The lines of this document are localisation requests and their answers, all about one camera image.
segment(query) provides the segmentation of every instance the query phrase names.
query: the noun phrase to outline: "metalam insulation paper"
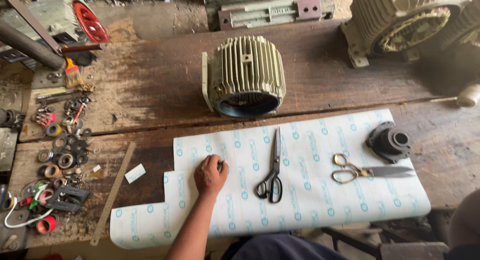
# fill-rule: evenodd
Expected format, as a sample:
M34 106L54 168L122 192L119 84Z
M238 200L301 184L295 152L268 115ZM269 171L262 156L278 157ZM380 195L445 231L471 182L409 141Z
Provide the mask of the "metalam insulation paper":
M335 153L359 166L388 165L365 145L370 131L387 120L392 115L382 109L280 124L283 196L276 204L259 199L255 188L273 165L278 125L175 138L175 171L164 173L165 203L113 209L110 237L125 249L171 244L198 197L194 170L213 153L228 159L229 172L209 238L427 214L430 202L417 176L359 177L346 184L331 177L341 169L332 161ZM395 165L413 168L410 159Z

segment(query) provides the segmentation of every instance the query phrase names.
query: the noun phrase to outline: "red clip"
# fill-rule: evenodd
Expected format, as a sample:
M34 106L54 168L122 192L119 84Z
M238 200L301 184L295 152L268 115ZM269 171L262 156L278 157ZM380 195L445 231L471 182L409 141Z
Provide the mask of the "red clip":
M25 199L22 199L20 200L20 206L23 207L23 206L26 206L26 205L29 205L33 200L33 197L27 197Z

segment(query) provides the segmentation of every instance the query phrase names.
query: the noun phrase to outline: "white spool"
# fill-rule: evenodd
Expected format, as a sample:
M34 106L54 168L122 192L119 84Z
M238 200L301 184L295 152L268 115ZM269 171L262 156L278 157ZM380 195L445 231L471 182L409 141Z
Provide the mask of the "white spool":
M480 100L480 83L472 83L468 85L456 100L458 106L474 107Z

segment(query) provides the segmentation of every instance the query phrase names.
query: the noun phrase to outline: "hand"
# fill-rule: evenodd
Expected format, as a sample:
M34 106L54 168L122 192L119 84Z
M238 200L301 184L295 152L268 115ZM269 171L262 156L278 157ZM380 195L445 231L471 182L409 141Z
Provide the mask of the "hand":
M222 164L220 172L217 169L218 164ZM207 158L197 166L193 176L199 196L216 198L227 180L228 172L229 166L227 165L226 159L222 161L220 156L216 154L208 155Z

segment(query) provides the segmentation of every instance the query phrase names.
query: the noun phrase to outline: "scissors blade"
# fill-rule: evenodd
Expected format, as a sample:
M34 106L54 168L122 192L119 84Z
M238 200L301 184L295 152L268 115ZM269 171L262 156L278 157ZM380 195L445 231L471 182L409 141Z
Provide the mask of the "scissors blade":
M371 167L374 177L414 177L413 169L405 166L376 166Z
M281 152L281 140L280 140L280 126L276 129L275 144L273 147L273 169L280 172L280 152Z

